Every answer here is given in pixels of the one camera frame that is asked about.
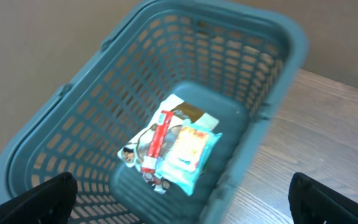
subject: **wooden table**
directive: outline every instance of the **wooden table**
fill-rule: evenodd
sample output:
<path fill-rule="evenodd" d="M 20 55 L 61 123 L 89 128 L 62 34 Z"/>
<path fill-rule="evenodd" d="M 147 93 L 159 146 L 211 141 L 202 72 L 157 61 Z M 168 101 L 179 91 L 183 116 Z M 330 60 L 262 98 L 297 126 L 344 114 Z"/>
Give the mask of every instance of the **wooden table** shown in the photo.
<path fill-rule="evenodd" d="M 358 89 L 301 70 L 223 223 L 293 223 L 295 172 L 358 203 Z"/>

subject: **packaged candy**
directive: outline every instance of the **packaged candy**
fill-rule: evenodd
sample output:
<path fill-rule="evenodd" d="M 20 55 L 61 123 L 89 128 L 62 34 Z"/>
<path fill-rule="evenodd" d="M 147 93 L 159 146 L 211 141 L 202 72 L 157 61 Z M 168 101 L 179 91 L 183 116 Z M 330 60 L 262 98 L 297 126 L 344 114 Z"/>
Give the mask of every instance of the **packaged candy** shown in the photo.
<path fill-rule="evenodd" d="M 186 120 L 172 150 L 159 162 L 157 175 L 179 185 L 187 195 L 191 195 L 213 146 L 221 136 Z"/>
<path fill-rule="evenodd" d="M 169 181 L 157 174 L 159 164 L 177 140 L 182 124 L 195 123 L 208 130 L 213 130 L 219 123 L 203 110 L 190 105 L 176 95 L 170 95 L 161 102 L 149 124 L 137 133 L 117 153 L 126 166 L 135 167 L 143 179 L 156 192 L 163 194 L 169 188 Z"/>

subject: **red wrapper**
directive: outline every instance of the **red wrapper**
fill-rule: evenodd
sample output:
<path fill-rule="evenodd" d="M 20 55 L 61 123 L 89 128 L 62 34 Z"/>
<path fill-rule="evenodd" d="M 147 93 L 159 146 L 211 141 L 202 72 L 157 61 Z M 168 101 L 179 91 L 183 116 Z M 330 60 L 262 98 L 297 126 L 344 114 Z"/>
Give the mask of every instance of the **red wrapper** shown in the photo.
<path fill-rule="evenodd" d="M 154 174 L 155 166 L 157 165 L 157 158 L 160 155 L 162 143 L 164 142 L 165 135 L 167 134 L 169 125 L 171 123 L 173 112 L 161 111 L 160 118 L 158 119 L 157 129 L 154 132 L 153 140 L 150 143 L 149 151 L 145 156 L 142 163 L 142 172 Z"/>

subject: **shopping basket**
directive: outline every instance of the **shopping basket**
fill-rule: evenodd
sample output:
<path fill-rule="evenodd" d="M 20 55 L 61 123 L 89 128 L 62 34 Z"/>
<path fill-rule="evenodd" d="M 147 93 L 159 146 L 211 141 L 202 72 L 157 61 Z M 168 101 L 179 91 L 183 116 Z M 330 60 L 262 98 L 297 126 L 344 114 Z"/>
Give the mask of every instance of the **shopping basket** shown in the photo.
<path fill-rule="evenodd" d="M 306 51 L 301 29 L 273 12 L 143 1 L 7 145 L 0 204 L 68 171 L 78 183 L 70 223 L 218 222 Z M 191 197 L 155 193 L 116 157 L 172 93 L 223 133 Z"/>

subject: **beige wall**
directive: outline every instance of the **beige wall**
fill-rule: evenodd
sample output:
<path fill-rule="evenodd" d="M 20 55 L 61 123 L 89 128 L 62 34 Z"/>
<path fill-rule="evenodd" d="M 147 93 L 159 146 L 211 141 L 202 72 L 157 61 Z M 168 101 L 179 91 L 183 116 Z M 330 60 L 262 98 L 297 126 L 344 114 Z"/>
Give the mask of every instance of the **beige wall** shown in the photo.
<path fill-rule="evenodd" d="M 310 40 L 304 69 L 358 88 L 358 0 L 233 0 L 281 12 Z"/>
<path fill-rule="evenodd" d="M 0 0 L 0 151 L 136 0 Z"/>
<path fill-rule="evenodd" d="M 298 21 L 305 69 L 358 87 L 358 1 L 235 0 Z M 0 150 L 70 80 L 136 0 L 0 0 Z"/>

